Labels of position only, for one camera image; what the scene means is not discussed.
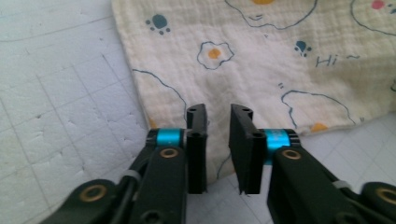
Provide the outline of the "white gridded foam mat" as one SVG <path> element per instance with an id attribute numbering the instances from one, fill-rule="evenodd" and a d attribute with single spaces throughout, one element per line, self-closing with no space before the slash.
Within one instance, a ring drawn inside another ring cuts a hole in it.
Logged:
<path id="1" fill-rule="evenodd" d="M 112 0 L 0 0 L 0 224 L 37 224 L 78 185 L 118 180 L 151 128 Z M 396 111 L 300 135 L 352 189 L 396 185 Z M 188 224 L 272 224 L 234 172 L 208 182 Z"/>

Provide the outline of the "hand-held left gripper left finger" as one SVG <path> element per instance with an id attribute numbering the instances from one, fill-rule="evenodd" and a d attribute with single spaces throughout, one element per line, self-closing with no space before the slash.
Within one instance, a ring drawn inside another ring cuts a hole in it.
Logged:
<path id="1" fill-rule="evenodd" d="M 187 109 L 187 128 L 151 129 L 147 142 L 155 147 L 180 147 L 187 156 L 188 193 L 206 191 L 207 113 L 204 104 Z"/>

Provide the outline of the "cream printed cloth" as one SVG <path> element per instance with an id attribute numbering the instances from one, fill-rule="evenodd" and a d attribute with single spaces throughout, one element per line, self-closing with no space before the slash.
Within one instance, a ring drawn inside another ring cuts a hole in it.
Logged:
<path id="1" fill-rule="evenodd" d="M 112 0 L 148 125 L 208 115 L 206 173 L 233 172 L 230 108 L 259 128 L 351 128 L 396 111 L 396 0 Z"/>

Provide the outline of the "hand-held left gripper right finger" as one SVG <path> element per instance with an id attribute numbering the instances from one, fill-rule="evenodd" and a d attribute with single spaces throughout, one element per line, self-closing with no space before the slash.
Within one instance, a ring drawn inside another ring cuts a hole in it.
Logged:
<path id="1" fill-rule="evenodd" d="M 250 108 L 231 104 L 229 149 L 239 191 L 260 194 L 264 164 L 272 163 L 279 148 L 299 147 L 301 141 L 292 129 L 259 129 L 252 119 Z"/>

